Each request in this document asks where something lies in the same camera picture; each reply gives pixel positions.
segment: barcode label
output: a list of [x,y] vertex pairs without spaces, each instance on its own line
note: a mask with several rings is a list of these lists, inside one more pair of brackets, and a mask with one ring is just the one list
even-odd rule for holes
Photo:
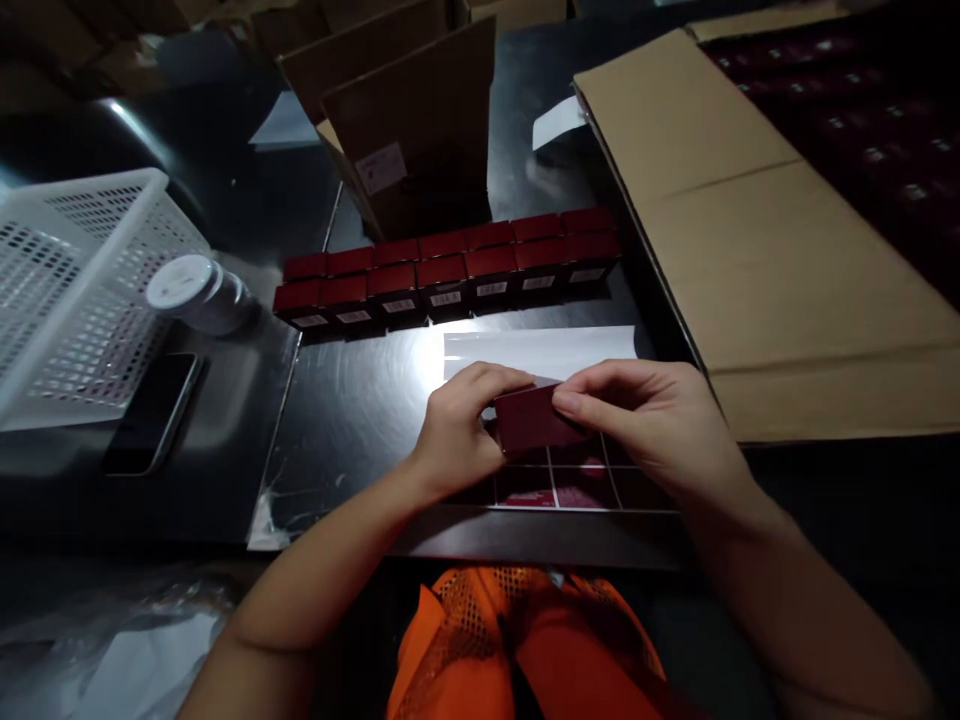
[[340,313],[337,315],[337,320],[343,323],[361,322],[369,319],[370,315],[366,310],[356,310],[352,313]]
[[390,303],[383,303],[383,309],[387,312],[403,312],[404,310],[413,310],[416,307],[413,300],[394,300]]
[[441,305],[453,305],[454,303],[460,302],[460,291],[455,290],[452,293],[442,293],[440,295],[434,295],[430,298],[430,304],[434,307],[440,307]]
[[596,280],[601,275],[603,275],[603,268],[595,268],[593,270],[577,270],[570,276],[570,282],[588,282],[590,280]]
[[297,318],[296,320],[291,320],[290,322],[292,322],[301,330],[304,330],[308,327],[313,327],[314,325],[326,325],[327,319],[321,315],[307,315],[306,317]]
[[477,286],[477,295],[483,297],[484,295],[499,295],[502,292],[507,291],[507,284],[502,283],[490,283],[489,285],[479,285]]
[[523,281],[524,290],[542,290],[545,287],[550,287],[553,285],[553,278],[555,275],[547,275],[542,278],[529,278],[528,280]]

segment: orange clothing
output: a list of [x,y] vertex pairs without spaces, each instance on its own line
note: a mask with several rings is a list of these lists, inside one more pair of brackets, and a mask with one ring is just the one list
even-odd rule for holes
[[521,567],[450,570],[420,587],[388,720],[511,720],[511,659],[546,720],[693,720],[640,621],[605,580]]

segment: red product box lid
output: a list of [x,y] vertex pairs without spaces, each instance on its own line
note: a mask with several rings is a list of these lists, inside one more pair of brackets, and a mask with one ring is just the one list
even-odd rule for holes
[[510,224],[513,225],[513,234],[516,235],[517,242],[563,235],[563,225],[560,223],[560,216],[556,213],[514,220]]
[[429,235],[420,238],[420,258],[430,260],[444,255],[456,255],[467,251],[467,236],[463,230]]
[[373,266],[396,265],[401,262],[414,262],[420,259],[420,243],[412,240],[396,240],[373,246]]
[[317,307],[320,303],[320,280],[280,285],[273,296],[273,311],[299,310]]
[[417,285],[421,288],[466,279],[463,255],[448,255],[417,263]]
[[605,207],[571,210],[560,213],[560,220],[568,235],[581,232],[596,232],[597,230],[616,230],[617,224],[613,214]]
[[562,265],[570,262],[565,238],[517,243],[513,246],[513,252],[517,259],[517,267],[520,270],[543,267],[544,265]]
[[283,265],[283,281],[305,280],[327,276],[327,254],[303,255],[290,258]]
[[479,250],[483,247],[492,245],[507,245],[516,242],[513,235],[513,228],[510,223],[504,221],[499,223],[487,223],[486,225],[477,225],[467,228],[463,231],[467,236],[467,247],[470,250]]
[[371,297],[416,289],[417,273],[413,263],[374,268],[367,273],[367,293]]
[[367,276],[348,275],[320,281],[320,307],[334,307],[367,299]]
[[366,272],[372,267],[372,247],[345,250],[341,253],[329,253],[327,255],[327,274],[330,277]]
[[517,270],[517,259],[509,245],[471,250],[463,256],[463,260],[467,265],[467,277],[470,278]]
[[584,233],[567,237],[570,260],[593,260],[595,258],[618,258],[623,255],[615,232]]

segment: clear plastic bag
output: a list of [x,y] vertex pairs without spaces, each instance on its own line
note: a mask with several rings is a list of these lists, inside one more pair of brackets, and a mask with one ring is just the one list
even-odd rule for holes
[[71,596],[0,631],[0,718],[173,718],[235,604],[191,570]]

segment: hand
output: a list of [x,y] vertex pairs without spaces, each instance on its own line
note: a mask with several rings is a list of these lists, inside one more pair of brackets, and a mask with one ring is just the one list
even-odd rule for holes
[[753,524],[775,504],[753,480],[703,376],[686,363],[607,360],[561,384],[554,408],[606,433],[681,509]]
[[529,373],[476,362],[430,395],[417,446],[405,461],[426,502],[453,495],[506,464],[497,441],[480,425],[480,413],[498,395],[532,382]]

